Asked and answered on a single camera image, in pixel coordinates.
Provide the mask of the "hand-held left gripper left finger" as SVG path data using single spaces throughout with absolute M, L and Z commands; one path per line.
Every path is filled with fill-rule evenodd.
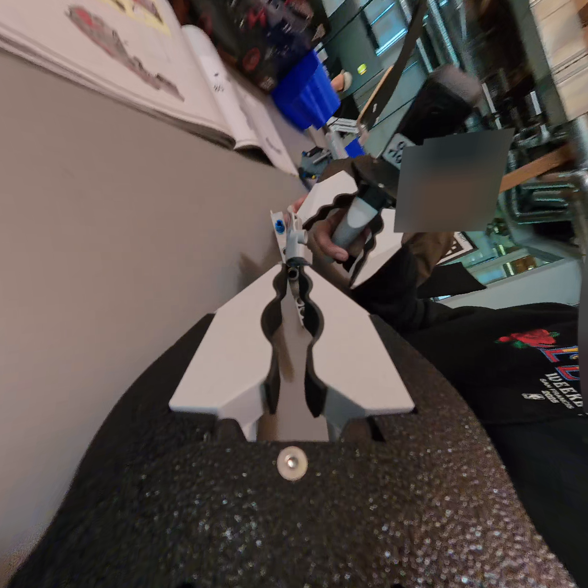
M 216 311 L 169 408 L 234 420 L 256 440 L 260 418 L 279 400 L 281 325 L 282 265 L 275 265 Z

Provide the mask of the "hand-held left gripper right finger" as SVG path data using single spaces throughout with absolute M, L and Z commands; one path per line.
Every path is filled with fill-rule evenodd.
M 302 271 L 306 354 L 305 399 L 323 416 L 329 437 L 353 420 L 411 413 L 410 397 L 371 315 L 326 279 Z

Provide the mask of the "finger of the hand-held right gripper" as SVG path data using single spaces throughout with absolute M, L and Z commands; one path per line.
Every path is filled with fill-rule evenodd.
M 356 289 L 372 278 L 401 248 L 403 233 L 394 229 L 396 211 L 383 209 L 370 223 L 364 249 L 349 270 L 349 288 Z
M 325 220 L 334 210 L 345 209 L 357 195 L 356 181 L 345 171 L 314 185 L 296 215 L 305 230 Z

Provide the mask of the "long grey brick assembly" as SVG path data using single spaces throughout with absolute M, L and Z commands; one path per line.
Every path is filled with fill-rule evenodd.
M 302 218 L 290 206 L 286 212 L 270 212 L 271 224 L 284 264 L 289 268 L 311 266 L 313 254 Z

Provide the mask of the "person's right forearm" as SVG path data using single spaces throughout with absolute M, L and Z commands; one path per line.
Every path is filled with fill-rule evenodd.
M 407 246 L 402 246 L 372 277 L 351 289 L 349 296 L 402 335 L 466 313 L 465 309 L 418 298 L 417 277 L 415 257 Z

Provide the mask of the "person's right hand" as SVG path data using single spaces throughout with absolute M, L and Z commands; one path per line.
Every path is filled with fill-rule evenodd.
M 370 234 L 370 229 L 366 226 L 348 247 L 334 244 L 333 234 L 345 216 L 346 210 L 334 210 L 326 219 L 315 223 L 311 230 L 315 250 L 339 263 L 347 262 L 349 257 L 357 257 L 363 250 Z

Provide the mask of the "blue red brick vehicle model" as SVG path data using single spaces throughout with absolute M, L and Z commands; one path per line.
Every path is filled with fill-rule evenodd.
M 328 164 L 332 161 L 332 154 L 329 148 L 314 148 L 301 153 L 298 176 L 303 183 L 317 181 Z

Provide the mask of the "black lamp shade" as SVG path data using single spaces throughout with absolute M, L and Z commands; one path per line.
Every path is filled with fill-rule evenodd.
M 411 58 L 422 29 L 423 19 L 428 9 L 427 1 L 417 1 L 415 10 L 404 37 L 403 45 L 396 62 L 386 70 L 379 80 L 378 85 L 371 93 L 356 121 L 356 128 L 360 137 L 368 135 L 369 131 L 376 125 L 380 115 L 386 108 L 388 102 L 401 80 L 402 73 Z

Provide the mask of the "framed marker sign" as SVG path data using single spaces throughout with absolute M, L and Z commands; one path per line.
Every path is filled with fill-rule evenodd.
M 477 250 L 478 247 L 465 232 L 454 232 L 453 241 L 450 249 L 437 262 L 437 265 L 442 266 L 448 263 L 455 262 L 460 258 L 470 255 Z

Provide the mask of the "small blue bin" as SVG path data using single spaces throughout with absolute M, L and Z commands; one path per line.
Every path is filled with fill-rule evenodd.
M 302 58 L 271 93 L 277 109 L 297 129 L 320 129 L 341 106 L 315 51 Z

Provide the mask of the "wooden beam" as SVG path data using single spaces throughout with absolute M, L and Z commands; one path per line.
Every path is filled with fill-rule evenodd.
M 516 165 L 516 160 L 511 157 L 509 152 L 498 193 L 508 192 L 534 178 L 539 178 L 552 172 L 567 170 L 574 163 L 575 155 L 575 147 L 570 141 L 521 166 Z

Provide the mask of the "person's black sweater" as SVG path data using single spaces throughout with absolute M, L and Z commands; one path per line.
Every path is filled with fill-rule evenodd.
M 460 393 L 521 503 L 579 587 L 587 587 L 587 409 L 578 308 L 450 308 L 418 300 L 403 337 Z

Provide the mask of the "black toy brick box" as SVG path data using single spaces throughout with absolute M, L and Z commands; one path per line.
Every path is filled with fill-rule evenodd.
M 265 93 L 331 30 L 322 1 L 189 1 L 188 23 Z

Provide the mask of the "brick instruction booklet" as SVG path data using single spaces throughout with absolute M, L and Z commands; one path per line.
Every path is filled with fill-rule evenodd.
M 298 176 L 266 102 L 167 1 L 1 1 L 1 48 Z

